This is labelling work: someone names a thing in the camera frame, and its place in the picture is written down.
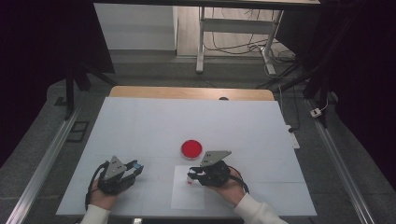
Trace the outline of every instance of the white sleeve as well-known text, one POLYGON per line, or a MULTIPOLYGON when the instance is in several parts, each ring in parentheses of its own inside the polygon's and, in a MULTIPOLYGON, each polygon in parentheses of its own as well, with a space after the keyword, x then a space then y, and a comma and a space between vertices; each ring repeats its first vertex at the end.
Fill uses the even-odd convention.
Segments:
POLYGON ((270 205, 259 203, 249 194, 234 209, 235 213, 244 219, 247 224, 285 224, 284 220, 277 216, 270 205))
POLYGON ((88 210, 80 224, 107 224, 108 215, 110 215, 110 211, 88 204, 88 210))

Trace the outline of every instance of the red disc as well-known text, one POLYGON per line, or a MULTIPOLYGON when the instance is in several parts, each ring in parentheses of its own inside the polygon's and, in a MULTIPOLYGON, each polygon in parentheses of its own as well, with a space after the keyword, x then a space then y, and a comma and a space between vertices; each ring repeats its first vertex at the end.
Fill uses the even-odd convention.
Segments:
POLYGON ((194 160, 201 155, 202 146, 195 140, 188 140, 181 146, 181 153, 186 159, 194 160))

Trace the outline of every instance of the table leg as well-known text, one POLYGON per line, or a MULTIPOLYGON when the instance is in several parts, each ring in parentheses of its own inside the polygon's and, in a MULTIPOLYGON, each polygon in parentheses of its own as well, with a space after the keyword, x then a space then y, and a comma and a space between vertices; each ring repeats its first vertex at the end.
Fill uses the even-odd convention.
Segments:
POLYGON ((277 26, 279 25, 280 18, 282 17, 282 13, 283 13, 283 10, 277 12, 274 23, 271 27, 271 32, 268 35, 268 40, 267 40, 267 43, 265 44, 265 48, 262 48, 262 57, 264 58, 265 67, 267 68, 268 75, 270 75, 270 76, 276 74, 275 68, 271 62, 269 52, 270 52, 273 40, 275 38, 277 26))
POLYGON ((202 74, 204 72, 204 22, 205 22, 205 8, 201 7, 201 15, 199 20, 199 43, 197 54, 196 73, 202 74))

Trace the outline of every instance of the wire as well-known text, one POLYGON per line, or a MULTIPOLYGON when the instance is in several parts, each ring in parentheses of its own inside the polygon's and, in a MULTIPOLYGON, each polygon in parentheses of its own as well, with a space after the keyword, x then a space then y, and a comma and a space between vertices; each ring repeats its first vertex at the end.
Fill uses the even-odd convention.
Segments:
POLYGON ((253 9, 249 9, 247 12, 245 12, 244 14, 248 14, 250 12, 250 16, 247 18, 248 20, 250 20, 250 18, 253 17, 253 9))
POLYGON ((282 102, 282 90, 280 89, 280 84, 277 85, 279 87, 279 97, 280 97, 280 112, 282 112, 283 119, 285 115, 283 114, 283 102, 282 102))
POLYGON ((296 114, 297 114, 297 128, 294 128, 294 131, 300 129, 300 112, 298 110, 297 106, 297 99, 296 99, 296 90, 295 90, 295 85, 293 85, 293 95, 294 95, 294 105, 296 106, 296 114))
POLYGON ((221 15, 223 15, 223 18, 225 19, 224 13, 222 11, 223 9, 224 9, 224 7, 221 8, 221 15))
POLYGON ((211 85, 214 88, 217 88, 217 86, 209 81, 204 81, 204 83, 211 85))
POLYGON ((91 182, 90 182, 90 185, 88 186, 88 192, 87 192, 87 194, 85 195, 85 210, 88 210, 88 204, 89 204, 90 201, 91 201, 91 193, 94 192, 94 190, 92 190, 93 181, 95 180, 95 178, 96 178, 96 176, 98 175, 99 171, 100 171, 101 169, 106 169, 106 168, 108 167, 108 164, 109 164, 108 161, 104 162, 103 164, 101 164, 101 165, 96 169, 95 173, 93 174, 92 179, 91 179, 91 182))
POLYGON ((321 108, 320 111, 326 109, 326 107, 327 107, 328 104, 329 104, 329 98, 326 99, 326 105, 325 105, 323 108, 321 108))
POLYGON ((276 63, 279 63, 279 64, 296 62, 297 60, 295 58, 293 58, 293 57, 280 57, 279 56, 281 53, 287 52, 287 51, 291 51, 291 50, 289 50, 289 49, 282 50, 282 51, 280 51, 277 54, 277 56, 275 56, 274 51, 272 49, 270 49, 270 52, 272 54, 272 56, 270 55, 270 58, 273 59, 276 63))
POLYGON ((299 66, 300 66, 299 63, 293 63, 293 64, 291 64, 285 71, 283 71, 281 74, 279 74, 277 78, 271 79, 271 80, 269 80, 269 81, 267 81, 267 82, 264 82, 264 83, 258 85, 258 86, 256 87, 256 89, 260 89, 260 88, 262 88, 262 87, 265 86, 265 85, 267 85, 267 89, 268 89, 268 88, 269 88, 271 85, 273 85, 275 82, 277 82, 277 81, 279 81, 280 79, 282 79, 282 78, 288 76, 292 71, 294 71, 295 69, 297 69, 299 66))
MULTIPOLYGON (((256 20, 258 20, 259 19, 259 16, 260 16, 260 13, 261 13, 261 10, 259 10, 259 13, 258 13, 258 15, 257 15, 257 18, 256 18, 256 20)), ((212 7, 212 18, 214 18, 214 15, 215 15, 215 9, 212 7)), ((210 48, 208 48, 206 45, 205 45, 205 43, 204 43, 204 48, 205 49, 207 49, 207 50, 216 50, 216 51, 220 51, 220 52, 224 52, 224 53, 228 53, 228 54, 235 54, 235 55, 240 55, 240 54, 247 54, 247 53, 250 53, 250 52, 252 52, 256 47, 252 47, 252 46, 250 46, 251 44, 256 44, 256 46, 257 46, 257 43, 260 43, 260 42, 263 42, 263 41, 266 41, 267 39, 264 39, 264 40, 259 40, 259 41, 256 41, 256 42, 251 42, 251 40, 252 40, 252 38, 253 38, 253 36, 254 35, 251 35, 251 37, 250 37, 250 39, 249 39, 249 41, 248 41, 248 43, 247 44, 243 44, 243 45, 238 45, 238 46, 233 46, 233 47, 224 47, 224 48, 219 48, 217 45, 216 45, 216 41, 215 41, 215 34, 214 34, 214 32, 211 32, 212 33, 212 42, 213 42, 213 46, 215 47, 214 49, 210 49, 210 48), (247 46, 248 47, 248 50, 247 51, 244 51, 244 52, 230 52, 230 51, 227 51, 227 50, 225 50, 225 49, 237 49, 237 48, 242 48, 242 47, 244 47, 244 46, 247 46)))
POLYGON ((234 176, 234 175, 229 175, 230 179, 235 180, 236 182, 238 182, 239 184, 241 184, 241 185, 242 185, 242 188, 245 190, 245 193, 249 193, 248 185, 245 183, 244 178, 242 178, 241 173, 240 173, 237 169, 233 168, 232 166, 230 166, 230 165, 227 165, 227 166, 228 166, 229 168, 234 169, 234 170, 239 174, 239 176, 240 176, 240 178, 238 178, 238 177, 236 177, 236 176, 234 176))

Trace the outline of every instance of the gray floor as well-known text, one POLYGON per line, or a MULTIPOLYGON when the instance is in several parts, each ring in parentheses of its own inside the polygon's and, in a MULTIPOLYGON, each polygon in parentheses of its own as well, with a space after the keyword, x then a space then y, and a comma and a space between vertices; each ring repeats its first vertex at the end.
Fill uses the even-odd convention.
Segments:
MULTIPOLYGON (((263 72, 262 60, 208 59, 205 72, 195 74, 194 59, 167 56, 140 55, 139 57, 113 52, 116 75, 112 76, 122 85, 175 86, 207 88, 255 89, 269 78, 263 72)), ((278 66, 277 71, 285 69, 278 66)), ((279 80, 286 82, 299 76, 279 80)), ((78 164, 79 157, 95 123, 101 104, 109 94, 110 87, 90 76, 92 89, 86 94, 77 121, 88 122, 85 135, 70 133, 67 142, 54 163, 49 176, 39 192, 25 223, 74 223, 75 218, 57 217, 55 212, 64 195, 68 182, 78 164)), ((305 181, 317 209, 317 217, 285 217, 289 223, 361 223, 356 215, 343 184, 333 168, 332 161, 319 137, 309 109, 301 95, 304 84, 282 93, 285 121, 300 129, 295 131, 301 146, 296 155, 302 167, 305 181)), ((40 163, 54 134, 64 117, 64 105, 55 105, 65 97, 64 81, 48 90, 48 101, 35 123, 23 137, 15 152, 0 169, 0 223, 6 223, 18 199, 21 197, 35 168, 40 163)), ((378 170, 368 153, 354 135, 334 113, 333 99, 328 106, 329 131, 339 147, 352 176, 368 203, 376 223, 396 223, 396 194, 378 170)), ((145 220, 145 223, 184 223, 184 220, 145 220)), ((130 219, 112 217, 109 223, 131 223, 130 219)))

